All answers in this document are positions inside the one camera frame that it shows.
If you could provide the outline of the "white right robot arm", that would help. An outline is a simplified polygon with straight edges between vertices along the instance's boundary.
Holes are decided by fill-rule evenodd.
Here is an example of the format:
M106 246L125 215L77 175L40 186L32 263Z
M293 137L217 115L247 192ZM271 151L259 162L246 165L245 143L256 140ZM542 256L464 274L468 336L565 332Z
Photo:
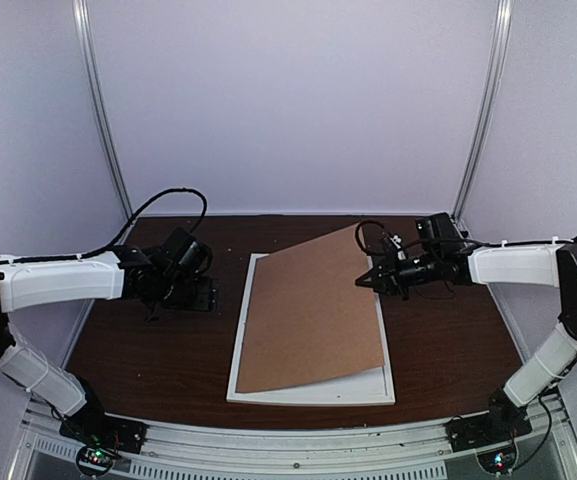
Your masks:
M422 233L412 255L397 238L385 238L372 268L355 283L382 295L408 298L412 289L441 282L484 285L506 323L517 332L522 307L542 333L523 365L490 398L481 419L487 440L503 440L519 424L518 411L577 363L577 235L572 239L485 243L462 232Z

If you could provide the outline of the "white picture frame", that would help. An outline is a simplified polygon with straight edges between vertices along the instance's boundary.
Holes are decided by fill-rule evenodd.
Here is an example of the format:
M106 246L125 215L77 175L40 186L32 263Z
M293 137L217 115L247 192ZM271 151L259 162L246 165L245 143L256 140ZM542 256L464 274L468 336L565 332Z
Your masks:
M243 299L241 303L237 331L234 341L234 349L229 373L228 386L226 391L226 401L229 403L239 403L239 404L272 405L272 406L284 406L284 407L314 407L314 408L372 407L372 406L395 404L396 403L395 385L390 363L390 355L388 350L388 342L386 338L383 311L381 301L377 294L373 295L373 299L375 303L374 310L377 315L377 324L381 336L381 345L383 353L382 366L385 366L390 371L390 379L392 381L392 383L390 384L390 388L388 389L387 396L368 396L363 400L361 400L358 397L351 397L344 400L339 399L333 400L332 398L328 399L312 398L311 402L309 402L308 398L301 399L301 401L299 401L297 397L280 397L278 395L264 396L263 394L260 394L265 391L252 392L252 393L239 393L236 391L240 373L244 336L247 326L248 307L250 303L250 297L252 294L252 286L256 271L256 265L258 261L264 258L265 256L266 255L263 253L253 253L250 255L244 285Z

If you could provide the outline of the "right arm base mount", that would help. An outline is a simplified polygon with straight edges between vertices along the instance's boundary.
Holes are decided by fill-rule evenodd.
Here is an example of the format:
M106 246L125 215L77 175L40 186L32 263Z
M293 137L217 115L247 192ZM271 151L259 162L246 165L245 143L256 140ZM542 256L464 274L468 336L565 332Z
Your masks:
M519 460L516 439L532 432L526 413L526 405L515 405L498 388L488 399L487 412L455 416L446 423L451 449L454 453L476 450L477 462L485 473L509 475Z

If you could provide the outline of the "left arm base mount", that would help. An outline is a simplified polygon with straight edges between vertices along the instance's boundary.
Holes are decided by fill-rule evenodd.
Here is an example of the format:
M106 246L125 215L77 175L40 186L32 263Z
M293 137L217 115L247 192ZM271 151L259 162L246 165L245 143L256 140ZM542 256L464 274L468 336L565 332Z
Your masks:
M86 477L98 478L122 459L121 453L141 452L147 425L108 415L90 385L83 381L82 386L85 404L80 410L65 415L53 408L51 413L60 421L62 436L83 444L75 456L77 469Z

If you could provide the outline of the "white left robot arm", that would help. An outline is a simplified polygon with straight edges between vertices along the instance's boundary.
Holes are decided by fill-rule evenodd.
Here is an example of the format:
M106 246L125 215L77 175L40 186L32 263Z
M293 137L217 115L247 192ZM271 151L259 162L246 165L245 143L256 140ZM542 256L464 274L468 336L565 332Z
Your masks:
M29 344L10 313L78 300L138 300L157 309L211 312L217 289L206 274L210 249L187 246L109 247L101 253L45 257L0 255L0 372L57 412L91 444L105 442L112 424L92 389Z

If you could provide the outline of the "brown cardboard backing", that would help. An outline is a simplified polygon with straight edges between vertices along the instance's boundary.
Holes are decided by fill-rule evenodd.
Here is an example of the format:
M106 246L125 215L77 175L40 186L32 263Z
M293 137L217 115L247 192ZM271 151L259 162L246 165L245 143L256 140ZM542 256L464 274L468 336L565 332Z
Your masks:
M255 263L235 390L314 385L385 364L367 256L348 226Z

